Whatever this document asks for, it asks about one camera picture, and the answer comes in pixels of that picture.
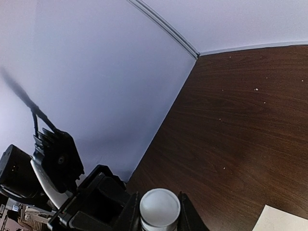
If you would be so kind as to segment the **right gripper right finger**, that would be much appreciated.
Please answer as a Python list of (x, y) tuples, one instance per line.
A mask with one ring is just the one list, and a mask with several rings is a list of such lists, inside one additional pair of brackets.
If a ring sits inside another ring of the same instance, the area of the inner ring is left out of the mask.
[(204, 224), (200, 215), (193, 206), (188, 195), (180, 192), (178, 194), (180, 201), (180, 215), (178, 219), (179, 231), (209, 231), (209, 228)]

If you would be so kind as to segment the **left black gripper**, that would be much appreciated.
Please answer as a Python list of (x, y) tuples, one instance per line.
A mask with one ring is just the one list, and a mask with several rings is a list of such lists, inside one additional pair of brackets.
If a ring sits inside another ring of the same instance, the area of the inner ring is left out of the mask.
[(51, 231), (115, 231), (130, 199), (125, 183), (97, 165), (48, 222)]

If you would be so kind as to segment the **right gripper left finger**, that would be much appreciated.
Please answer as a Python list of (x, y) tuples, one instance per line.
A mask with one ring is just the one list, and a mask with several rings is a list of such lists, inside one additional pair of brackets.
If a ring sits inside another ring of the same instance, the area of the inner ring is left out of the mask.
[(140, 200), (141, 194), (135, 192), (113, 192), (111, 196), (111, 230), (139, 231), (140, 230)]

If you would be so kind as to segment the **green white glue stick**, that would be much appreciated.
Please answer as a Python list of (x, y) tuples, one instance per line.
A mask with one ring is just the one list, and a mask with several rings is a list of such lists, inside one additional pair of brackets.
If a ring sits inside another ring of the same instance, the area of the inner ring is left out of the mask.
[(149, 190), (140, 200), (143, 231), (175, 231), (180, 216), (180, 201), (170, 190)]

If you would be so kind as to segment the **beige envelope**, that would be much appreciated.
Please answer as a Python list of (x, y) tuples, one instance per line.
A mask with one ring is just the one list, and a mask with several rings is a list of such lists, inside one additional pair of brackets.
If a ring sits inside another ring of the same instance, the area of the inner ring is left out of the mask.
[(252, 231), (307, 231), (308, 220), (265, 205)]

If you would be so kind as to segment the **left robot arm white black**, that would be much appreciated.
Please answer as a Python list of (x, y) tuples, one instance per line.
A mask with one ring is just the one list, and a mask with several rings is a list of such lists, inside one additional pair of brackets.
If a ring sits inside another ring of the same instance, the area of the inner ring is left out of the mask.
[[(30, 164), (30, 155), (10, 145), (0, 159), (0, 191), (23, 204), (48, 209), (48, 197)], [(65, 195), (49, 220), (52, 231), (111, 231), (129, 200), (125, 184), (108, 166), (97, 165)]]

